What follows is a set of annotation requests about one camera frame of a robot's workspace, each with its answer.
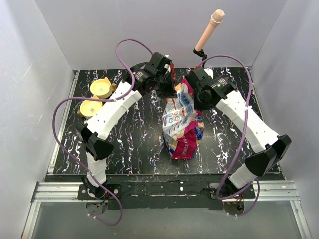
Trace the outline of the pink pet food bag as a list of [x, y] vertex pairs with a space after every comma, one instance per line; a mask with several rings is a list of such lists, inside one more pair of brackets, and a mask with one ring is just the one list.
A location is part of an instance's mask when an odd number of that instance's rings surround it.
[[194, 109], [194, 90], [185, 78], [175, 90], [162, 115], [164, 141], [173, 160], [193, 159], [204, 134], [202, 111]]

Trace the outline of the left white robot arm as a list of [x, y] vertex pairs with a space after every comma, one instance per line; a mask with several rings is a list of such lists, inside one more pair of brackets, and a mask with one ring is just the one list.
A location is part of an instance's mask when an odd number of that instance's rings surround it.
[[164, 99], [175, 96], [173, 78], [172, 63], [162, 67], [153, 67], [150, 63], [133, 66], [110, 100], [88, 120], [77, 124], [76, 131], [84, 144], [88, 164], [88, 173], [82, 181], [90, 196], [101, 199], [106, 193], [106, 159], [114, 148], [107, 138], [112, 128], [145, 93], [159, 90], [164, 93]]

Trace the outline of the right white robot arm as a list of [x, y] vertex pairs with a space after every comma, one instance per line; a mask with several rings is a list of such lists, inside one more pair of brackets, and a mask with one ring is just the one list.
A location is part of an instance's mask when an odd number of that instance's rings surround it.
[[197, 110], [217, 108], [223, 112], [248, 140], [253, 154], [221, 184], [224, 197], [239, 197], [246, 186], [265, 175], [287, 152], [291, 138], [279, 135], [246, 104], [238, 88], [228, 76], [213, 78], [212, 70], [195, 74], [194, 106]]

